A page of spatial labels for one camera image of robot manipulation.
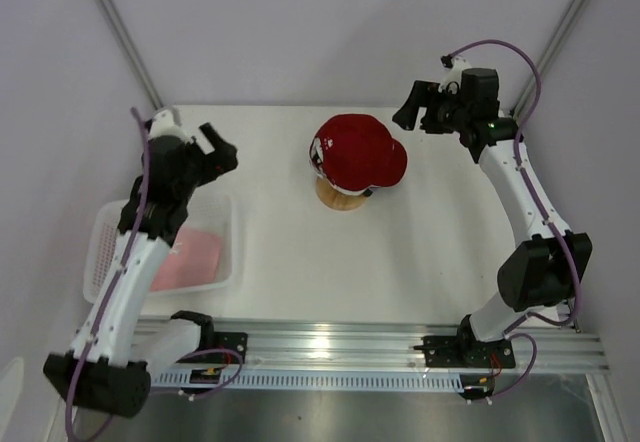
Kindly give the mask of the red LA baseball cap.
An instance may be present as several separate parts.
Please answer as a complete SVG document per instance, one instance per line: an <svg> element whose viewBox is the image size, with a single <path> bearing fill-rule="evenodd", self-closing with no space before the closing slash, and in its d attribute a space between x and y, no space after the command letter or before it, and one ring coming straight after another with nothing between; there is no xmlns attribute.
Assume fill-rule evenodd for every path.
<svg viewBox="0 0 640 442"><path fill-rule="evenodd" d="M389 188L405 175L408 156L389 129L367 114L328 119L309 146L309 161L319 177L350 190Z"/></svg>

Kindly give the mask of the white baseball cap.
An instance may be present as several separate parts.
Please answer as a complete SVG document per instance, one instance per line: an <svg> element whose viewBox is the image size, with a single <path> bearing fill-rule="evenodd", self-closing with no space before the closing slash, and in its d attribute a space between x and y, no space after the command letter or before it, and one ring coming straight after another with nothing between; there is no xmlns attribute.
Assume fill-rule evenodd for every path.
<svg viewBox="0 0 640 442"><path fill-rule="evenodd" d="M326 188L327 190L336 192L340 195L344 195L347 197L370 197L375 192L374 188L366 188L362 190L350 190L350 189L341 188L333 184L330 180L323 177L318 177L317 182L320 183L321 186Z"/></svg>

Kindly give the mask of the pink baseball cap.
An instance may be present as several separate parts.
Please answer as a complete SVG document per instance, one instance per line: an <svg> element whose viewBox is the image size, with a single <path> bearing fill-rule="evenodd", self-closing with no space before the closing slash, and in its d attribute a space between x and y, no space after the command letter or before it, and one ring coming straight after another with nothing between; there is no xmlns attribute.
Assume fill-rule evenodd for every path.
<svg viewBox="0 0 640 442"><path fill-rule="evenodd" d="M150 290L167 292L214 283L222 245L222 238L214 233L183 227Z"/></svg>

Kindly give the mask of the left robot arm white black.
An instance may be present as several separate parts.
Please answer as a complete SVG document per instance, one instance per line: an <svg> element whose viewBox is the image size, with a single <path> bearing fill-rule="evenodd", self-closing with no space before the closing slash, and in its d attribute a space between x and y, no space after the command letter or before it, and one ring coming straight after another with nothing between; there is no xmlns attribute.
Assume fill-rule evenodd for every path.
<svg viewBox="0 0 640 442"><path fill-rule="evenodd" d="M212 146L209 153L179 128L153 134L156 126L141 126L142 172L121 210L100 293L70 348L49 354L43 366L69 409L132 418L148 399L155 377L183 359L205 362L220 348L211 317L181 310L171 316L159 341L139 355L133 352L142 305L188 217L195 190L238 166L236 147L209 123L199 128Z"/></svg>

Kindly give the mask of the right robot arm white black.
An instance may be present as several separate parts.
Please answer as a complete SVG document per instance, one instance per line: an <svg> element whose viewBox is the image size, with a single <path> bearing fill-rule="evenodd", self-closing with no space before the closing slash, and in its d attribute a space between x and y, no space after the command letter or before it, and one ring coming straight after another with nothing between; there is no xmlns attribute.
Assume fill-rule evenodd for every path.
<svg viewBox="0 0 640 442"><path fill-rule="evenodd" d="M426 336L429 367L487 368L515 360L506 336L544 309L575 300L593 245L557 214L531 167L516 121L503 115L495 70L459 60L440 82L417 80L392 120L404 130L456 134L491 182L511 226L515 249L497 272L497 292L466 315L453 336Z"/></svg>

